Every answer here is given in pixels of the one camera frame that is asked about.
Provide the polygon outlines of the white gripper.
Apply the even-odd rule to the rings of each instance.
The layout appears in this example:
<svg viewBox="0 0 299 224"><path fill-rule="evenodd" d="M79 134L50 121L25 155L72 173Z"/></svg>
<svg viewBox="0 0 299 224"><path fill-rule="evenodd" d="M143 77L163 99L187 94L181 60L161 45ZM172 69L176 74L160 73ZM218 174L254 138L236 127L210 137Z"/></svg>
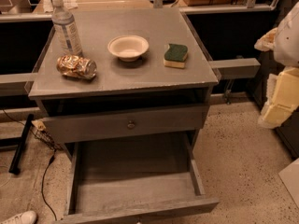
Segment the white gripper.
<svg viewBox="0 0 299 224"><path fill-rule="evenodd" d="M280 22L259 38L254 48L274 50L274 58L286 67L278 75L270 74L266 84L266 102L258 124L264 128L280 127L299 107L299 2Z"/></svg>

